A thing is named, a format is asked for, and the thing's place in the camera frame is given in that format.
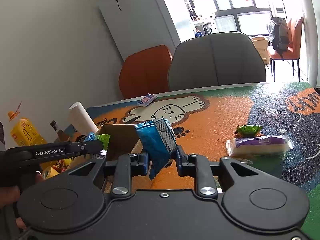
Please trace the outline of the person left hand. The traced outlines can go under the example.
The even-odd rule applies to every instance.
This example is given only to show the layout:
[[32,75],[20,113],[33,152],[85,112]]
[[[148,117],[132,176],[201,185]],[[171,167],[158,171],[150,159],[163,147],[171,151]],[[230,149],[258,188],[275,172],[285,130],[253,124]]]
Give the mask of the person left hand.
[[[41,181],[44,181],[42,175],[40,173],[36,173],[35,182],[39,183]],[[12,203],[18,201],[18,199],[20,197],[20,189],[18,188],[18,186],[1,187],[0,194],[1,194],[1,197],[0,197],[1,208],[3,208],[6,205],[9,205],[9,204],[12,204]],[[21,217],[16,218],[16,224],[17,224],[18,228],[20,228],[20,229],[27,228],[25,223],[21,219]]]

